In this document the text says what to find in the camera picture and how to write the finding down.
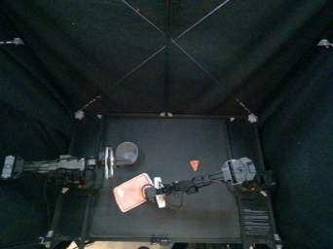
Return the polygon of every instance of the metal frame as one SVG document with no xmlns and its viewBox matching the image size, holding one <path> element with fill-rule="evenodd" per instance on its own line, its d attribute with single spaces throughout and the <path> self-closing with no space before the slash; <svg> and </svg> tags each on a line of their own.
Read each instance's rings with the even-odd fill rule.
<svg viewBox="0 0 333 249">
<path fill-rule="evenodd" d="M 248 112 L 248 114 L 253 115 L 253 111 L 247 106 L 247 104 L 241 101 L 241 99 L 232 93 L 232 91 L 229 90 L 229 88 L 227 87 L 227 85 L 216 78 L 216 76 L 211 73 L 209 69 L 200 63 L 200 61 L 192 56 L 192 54 L 189 52 L 187 52 L 187 50 L 177 43 L 177 41 L 188 34 L 188 32 L 191 32 L 195 29 L 195 27 L 197 27 L 203 23 L 203 21 L 205 21 L 207 18 L 209 18 L 229 3 L 229 1 L 231 0 L 224 0 L 221 2 L 221 4 L 176 38 L 170 38 L 170 32 L 169 32 L 169 30 L 170 30 L 170 17 L 172 17 L 172 0 L 166 0 L 166 32 L 164 32 L 161 30 L 161 28 L 137 11 L 137 9 L 126 2 L 126 0 L 122 0 L 122 3 L 133 10 L 133 12 L 138 16 L 141 16 L 145 19 L 145 21 L 148 21 L 152 24 L 152 26 L 168 38 L 168 40 L 170 41 L 170 43 L 166 44 L 165 46 L 162 46 L 149 56 L 149 58 L 146 58 L 144 60 L 144 62 L 137 67 L 134 67 L 134 69 L 130 70 L 130 72 L 116 83 L 113 83 L 105 89 L 105 92 L 101 95 L 96 96 L 93 98 L 93 100 L 89 101 L 89 103 L 78 110 L 78 112 L 84 111 L 98 99 L 101 99 L 105 95 L 108 95 L 108 93 L 114 88 L 114 86 L 117 86 L 122 82 L 122 80 L 125 80 L 132 75 L 132 73 L 136 72 L 137 69 L 140 69 L 165 49 L 166 49 L 165 111 L 168 112 L 168 97 L 169 97 L 169 94 L 168 94 L 168 84 L 169 84 L 169 46 L 170 45 L 176 45 L 180 48 L 180 50 L 187 54 L 187 56 L 193 60 L 193 62 L 197 64 L 197 66 L 201 68 L 201 70 L 215 80 L 215 82 L 224 88 L 227 94 L 236 100 L 236 102 L 245 109 L 245 111 Z"/>
<path fill-rule="evenodd" d="M 161 116 L 157 114 L 150 114 L 150 115 L 132 115 L 132 114 L 112 114 L 112 115 L 105 115 L 106 117 L 112 117 L 112 118 L 137 118 L 137 119 L 156 119 L 160 118 Z M 104 136 L 105 136 L 105 126 L 106 126 L 106 117 L 104 117 L 104 119 L 101 119 L 101 132 L 100 132 L 100 141 L 101 141 L 101 145 L 100 147 L 104 147 L 105 144 L 105 140 L 104 140 Z M 248 117 L 239 117 L 240 119 L 237 119 L 236 121 L 231 121 L 231 117 L 225 117 L 225 116 L 208 116 L 208 115 L 180 115 L 176 116 L 173 118 L 168 118 L 168 119 L 223 119 L 227 121 L 227 128 L 228 128 L 228 150 L 229 150 L 229 156 L 233 159 L 236 157 L 236 151 L 235 151 L 235 144 L 237 143 L 237 138 L 235 136 L 235 134 L 239 134 L 237 128 L 235 127 L 235 122 L 240 123 L 243 122 L 244 124 L 247 124 L 251 129 L 253 130 L 252 133 L 255 134 L 255 143 L 257 145 L 257 148 L 255 148 L 255 153 L 257 155 L 257 159 L 260 161 L 260 165 L 259 167 L 261 169 L 264 169 L 264 163 L 263 163 L 263 149 L 261 149 L 261 141 L 260 141 L 260 136 L 259 136 L 259 130 L 257 130 L 257 126 L 255 124 L 248 123 L 247 119 Z M 61 242 L 62 240 L 74 240 L 78 244 L 78 248 L 82 249 L 85 248 L 85 241 L 86 240 L 93 240 L 93 241 L 142 241 L 142 242 L 153 242 L 153 243 L 162 243 L 166 244 L 170 240 L 172 242 L 191 242 L 191 243 L 243 243 L 244 244 L 244 248 L 249 249 L 251 246 L 255 243 L 263 243 L 267 244 L 269 246 L 271 249 L 276 248 L 276 243 L 277 240 L 275 238 L 275 235 L 277 234 L 276 231 L 276 224 L 275 224 L 275 217 L 273 217 L 273 209 L 272 209 L 272 203 L 271 203 L 271 198 L 268 197 L 265 199 L 265 207 L 264 210 L 267 210 L 267 214 L 268 214 L 268 220 L 269 220 L 269 227 L 271 227 L 271 232 L 269 235 L 263 235 L 263 236 L 251 236 L 247 235 L 247 230 L 245 230 L 245 212 L 244 212 L 244 204 L 247 204 L 247 197 L 245 196 L 240 196 L 239 197 L 239 214 L 240 214 L 240 223 L 241 223 L 241 231 L 243 234 L 240 236 L 240 239 L 236 238 L 223 238 L 223 239 L 189 239 L 188 241 L 179 241 L 177 239 L 173 238 L 165 238 L 165 237 L 113 237 L 113 238 L 101 238 L 101 237 L 94 237 L 90 236 L 90 224 L 92 224 L 92 209 L 93 209 L 93 204 L 94 204 L 94 195 L 92 194 L 90 197 L 86 200 L 86 209 L 85 209 L 85 218 L 82 221 L 82 231 L 81 231 L 81 237 L 68 237 L 61 235 L 59 233 L 62 233 L 61 231 L 57 232 L 57 236 L 55 236 L 55 240 L 54 242 Z M 55 217 L 54 217 L 54 221 L 53 221 L 53 230 L 57 230 L 58 228 L 58 222 L 61 219 L 61 206 L 64 203 L 64 195 L 61 194 L 61 198 L 59 198 L 59 202 L 58 202 L 58 206 L 57 206 L 57 212 L 55 212 Z"/>
</svg>

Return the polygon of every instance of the black backdrop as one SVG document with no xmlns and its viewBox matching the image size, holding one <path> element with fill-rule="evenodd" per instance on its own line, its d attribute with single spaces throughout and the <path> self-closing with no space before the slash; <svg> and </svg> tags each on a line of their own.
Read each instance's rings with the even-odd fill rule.
<svg viewBox="0 0 333 249">
<path fill-rule="evenodd" d="M 316 46 L 332 1 L 13 0 L 0 14 L 0 41 L 25 40 L 0 47 L 2 159 L 66 153 L 97 96 L 85 111 L 232 116 L 248 114 L 237 97 L 260 116 L 283 239 L 332 247 L 333 50 Z M 0 244 L 34 242 L 43 179 L 0 188 Z"/>
</svg>

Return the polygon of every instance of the orange triangle block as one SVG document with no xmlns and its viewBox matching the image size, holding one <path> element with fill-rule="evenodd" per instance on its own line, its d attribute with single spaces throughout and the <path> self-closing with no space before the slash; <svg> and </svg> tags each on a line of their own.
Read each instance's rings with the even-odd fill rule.
<svg viewBox="0 0 333 249">
<path fill-rule="evenodd" d="M 197 171 L 200 167 L 200 161 L 199 160 L 192 160 L 191 165 L 193 167 L 193 170 Z"/>
</svg>

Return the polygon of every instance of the black fabric wall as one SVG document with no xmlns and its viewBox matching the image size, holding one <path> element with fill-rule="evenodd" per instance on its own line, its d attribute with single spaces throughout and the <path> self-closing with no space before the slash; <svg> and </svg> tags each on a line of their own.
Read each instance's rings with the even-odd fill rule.
<svg viewBox="0 0 333 249">
<path fill-rule="evenodd" d="M 19 37 L 0 15 L 0 39 Z M 0 163 L 9 155 L 26 160 L 55 159 L 69 151 L 73 117 L 66 100 L 47 69 L 27 47 L 0 47 Z M 49 215 L 43 176 L 0 181 L 0 247 L 29 248 L 45 236 Z M 55 188 L 49 187 L 50 212 L 55 207 Z"/>
<path fill-rule="evenodd" d="M 272 100 L 263 148 L 276 171 L 273 206 L 288 248 L 333 247 L 333 51 L 316 48 Z"/>
<path fill-rule="evenodd" d="M 316 44 L 332 40 L 332 1 L 233 0 L 184 35 L 180 46 L 224 87 L 168 40 L 223 1 L 128 2 L 137 11 L 117 0 L 0 2 L 0 40 L 26 42 L 0 47 L 0 162 L 66 153 L 73 114 L 97 95 L 94 112 L 248 114 L 227 87 L 260 115 L 283 239 L 290 248 L 331 248 L 333 51 Z M 43 184 L 0 182 L 0 247 L 45 235 Z"/>
</svg>

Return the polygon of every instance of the gray round object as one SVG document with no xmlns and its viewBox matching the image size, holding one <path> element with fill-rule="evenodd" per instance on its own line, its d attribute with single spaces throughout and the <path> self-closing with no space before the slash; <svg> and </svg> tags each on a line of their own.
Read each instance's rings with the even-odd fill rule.
<svg viewBox="0 0 333 249">
<path fill-rule="evenodd" d="M 124 142 L 117 149 L 118 165 L 134 164 L 138 160 L 138 146 L 132 142 Z"/>
</svg>

